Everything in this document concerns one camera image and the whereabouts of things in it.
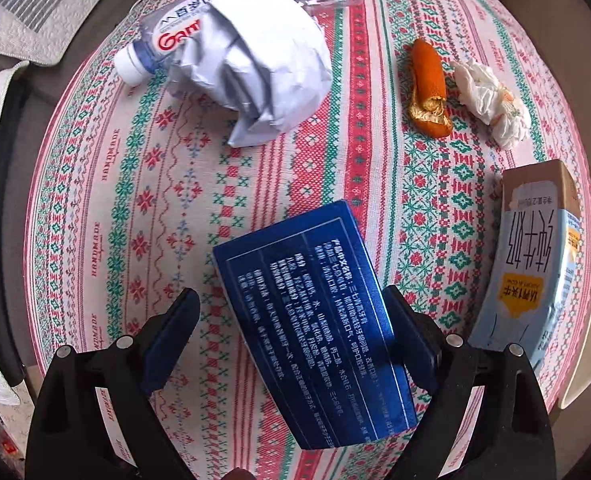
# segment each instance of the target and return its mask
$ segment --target tablecloth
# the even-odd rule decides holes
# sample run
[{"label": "tablecloth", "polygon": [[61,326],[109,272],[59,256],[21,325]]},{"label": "tablecloth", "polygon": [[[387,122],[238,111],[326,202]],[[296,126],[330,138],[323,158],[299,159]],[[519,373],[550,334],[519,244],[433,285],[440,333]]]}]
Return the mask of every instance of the tablecloth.
[{"label": "tablecloth", "polygon": [[[220,242],[345,198],[381,284],[395,283],[445,332],[465,333],[489,281],[505,168],[561,158],[578,187],[581,246],[573,287],[539,382],[550,408],[591,304],[591,181],[569,106],[533,44],[498,0],[364,0],[318,19],[332,56],[329,96],[274,142],[235,148],[236,115],[205,96],[177,100],[159,72],[125,87],[115,52],[143,0],[80,67],[50,122],[32,183],[26,294],[38,362],[61,344],[108,346],[164,312],[183,286],[202,315],[152,404],[191,469],[219,479],[382,478],[411,432],[303,452],[244,346],[214,270]],[[451,137],[418,133],[407,114],[409,50],[422,36],[444,61]],[[525,102],[530,138],[501,152],[457,100],[451,60],[493,67]],[[429,402],[413,386],[416,411]],[[467,419],[463,429],[471,423]]]}]

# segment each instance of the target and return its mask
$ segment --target white tissue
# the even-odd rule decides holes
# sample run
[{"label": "white tissue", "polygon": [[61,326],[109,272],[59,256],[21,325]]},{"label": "white tissue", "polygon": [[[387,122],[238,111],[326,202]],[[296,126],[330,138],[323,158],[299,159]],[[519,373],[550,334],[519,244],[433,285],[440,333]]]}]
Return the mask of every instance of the white tissue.
[{"label": "white tissue", "polygon": [[257,146],[311,117],[331,89],[331,56],[293,0],[213,0],[187,38],[182,72],[238,110],[234,148]]},{"label": "white tissue", "polygon": [[531,130],[531,115],[488,66],[473,60],[453,63],[460,102],[484,124],[501,150],[512,150]]}]

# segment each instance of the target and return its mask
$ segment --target table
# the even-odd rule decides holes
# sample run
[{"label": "table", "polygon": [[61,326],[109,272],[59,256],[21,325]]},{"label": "table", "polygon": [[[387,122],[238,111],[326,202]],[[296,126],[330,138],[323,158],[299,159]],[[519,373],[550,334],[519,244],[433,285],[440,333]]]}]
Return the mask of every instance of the table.
[{"label": "table", "polygon": [[[80,67],[50,122],[25,254],[40,367],[61,344],[85,351],[136,332],[191,286],[201,296],[201,320],[152,404],[192,470],[205,479],[234,466],[258,479],[382,478],[411,433],[300,450],[244,347],[211,248],[345,198],[382,285],[399,285],[445,332],[464,332],[489,280],[501,172],[558,157],[578,187],[582,240],[573,290],[539,374],[552,407],[591,304],[591,181],[562,91],[498,0],[364,0],[321,14],[332,52],[329,96],[295,131],[243,149],[226,145],[233,113],[204,96],[174,99],[163,73],[128,89],[113,70],[138,17],[171,1],[132,9]],[[409,50],[418,36],[445,61],[448,139],[422,136],[406,112]],[[499,151],[457,101],[448,62],[467,57],[492,66],[531,113],[530,139],[512,152]],[[429,396],[415,386],[413,394],[421,413]]]}]

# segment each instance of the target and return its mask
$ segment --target used tissue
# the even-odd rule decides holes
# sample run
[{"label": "used tissue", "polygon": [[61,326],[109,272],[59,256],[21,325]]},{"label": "used tissue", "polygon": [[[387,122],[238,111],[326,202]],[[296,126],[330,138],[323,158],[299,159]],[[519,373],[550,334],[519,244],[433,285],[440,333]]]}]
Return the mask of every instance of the used tissue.
[{"label": "used tissue", "polygon": [[469,60],[453,63],[460,102],[484,124],[501,150],[512,150],[531,130],[531,116],[490,67]]},{"label": "used tissue", "polygon": [[317,23],[293,0],[213,0],[189,36],[182,73],[239,112],[234,148],[257,146],[312,116],[331,89],[331,56]]}]

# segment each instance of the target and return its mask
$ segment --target silver bolt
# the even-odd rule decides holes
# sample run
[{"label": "silver bolt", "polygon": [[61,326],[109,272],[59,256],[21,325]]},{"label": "silver bolt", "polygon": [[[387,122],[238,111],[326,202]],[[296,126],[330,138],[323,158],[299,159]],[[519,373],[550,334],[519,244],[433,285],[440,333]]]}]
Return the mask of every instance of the silver bolt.
[{"label": "silver bolt", "polygon": [[116,341],[116,346],[121,350],[124,350],[125,348],[129,348],[131,345],[133,345],[133,343],[134,339],[130,335],[124,335]]},{"label": "silver bolt", "polygon": [[464,344],[464,340],[458,334],[449,334],[447,343],[455,348],[460,348]]},{"label": "silver bolt", "polygon": [[515,357],[522,357],[525,354],[525,349],[517,343],[511,343],[509,345],[509,352],[514,354]]},{"label": "silver bolt", "polygon": [[69,345],[63,345],[56,350],[56,355],[60,358],[67,357],[71,353],[71,347]]}]

